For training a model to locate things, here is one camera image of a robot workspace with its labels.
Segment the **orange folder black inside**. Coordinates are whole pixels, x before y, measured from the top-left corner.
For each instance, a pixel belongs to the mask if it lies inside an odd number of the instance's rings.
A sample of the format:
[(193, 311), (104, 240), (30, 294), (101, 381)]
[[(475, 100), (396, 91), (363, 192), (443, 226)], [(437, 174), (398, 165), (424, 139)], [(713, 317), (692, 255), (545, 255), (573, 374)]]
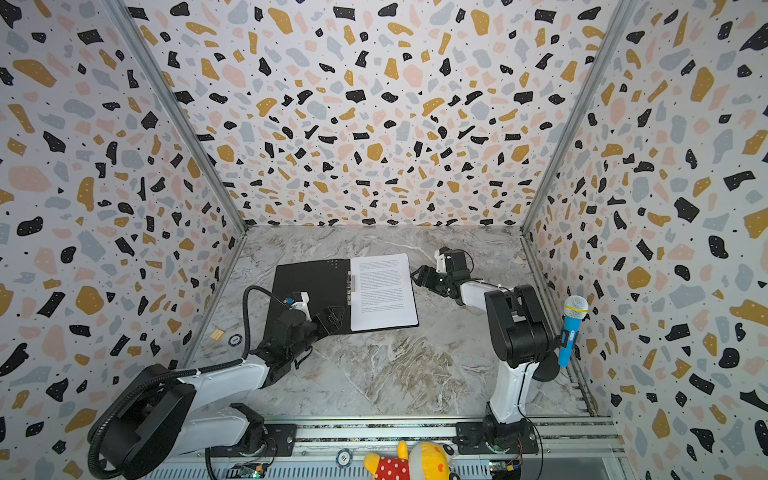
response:
[(284, 300), (292, 292), (307, 292), (309, 311), (313, 319), (323, 307), (346, 306), (348, 334), (363, 333), (350, 330), (351, 259), (313, 260), (279, 265), (275, 270), (272, 293)]

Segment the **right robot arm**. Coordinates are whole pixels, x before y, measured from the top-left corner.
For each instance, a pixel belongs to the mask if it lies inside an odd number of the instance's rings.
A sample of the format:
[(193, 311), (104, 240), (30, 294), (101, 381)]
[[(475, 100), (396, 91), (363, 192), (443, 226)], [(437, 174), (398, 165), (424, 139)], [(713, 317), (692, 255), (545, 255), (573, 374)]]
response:
[(495, 452), (533, 445), (536, 430), (525, 412), (534, 381), (549, 382), (560, 372), (556, 345), (536, 289), (507, 287), (473, 276), (474, 262), (461, 249), (442, 247), (436, 265), (422, 265), (412, 282), (460, 306), (486, 314), (490, 341), (499, 360), (496, 384), (479, 433), (459, 433), (467, 448)]

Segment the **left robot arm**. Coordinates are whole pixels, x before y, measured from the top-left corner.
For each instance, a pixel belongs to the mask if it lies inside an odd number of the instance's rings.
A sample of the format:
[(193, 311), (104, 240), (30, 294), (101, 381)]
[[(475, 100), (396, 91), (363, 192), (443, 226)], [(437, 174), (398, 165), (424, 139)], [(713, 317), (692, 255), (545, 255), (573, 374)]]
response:
[(311, 315), (294, 305), (243, 358), (199, 369), (145, 368), (91, 427), (89, 472), (98, 479), (138, 479), (169, 457), (214, 449), (248, 456), (275, 447), (264, 417), (242, 402), (208, 416), (200, 412), (277, 383), (303, 362), (314, 343), (341, 331), (345, 312), (332, 306)]

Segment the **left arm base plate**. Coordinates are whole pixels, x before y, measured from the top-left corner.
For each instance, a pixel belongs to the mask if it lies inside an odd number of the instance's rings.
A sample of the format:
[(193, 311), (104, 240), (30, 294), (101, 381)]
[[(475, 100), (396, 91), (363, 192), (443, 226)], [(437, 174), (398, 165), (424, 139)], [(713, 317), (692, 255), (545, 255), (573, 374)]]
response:
[(298, 426), (291, 423), (267, 423), (249, 426), (236, 450), (244, 457), (290, 457)]

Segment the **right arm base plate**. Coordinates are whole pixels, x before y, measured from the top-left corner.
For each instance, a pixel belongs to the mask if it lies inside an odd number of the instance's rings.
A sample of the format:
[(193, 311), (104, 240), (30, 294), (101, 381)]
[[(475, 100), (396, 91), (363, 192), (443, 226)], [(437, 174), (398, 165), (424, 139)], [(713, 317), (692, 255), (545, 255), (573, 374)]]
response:
[(486, 417), (481, 422), (459, 422), (455, 427), (453, 443), (463, 455), (539, 452), (536, 431), (525, 419), (511, 424), (499, 424), (492, 417)]

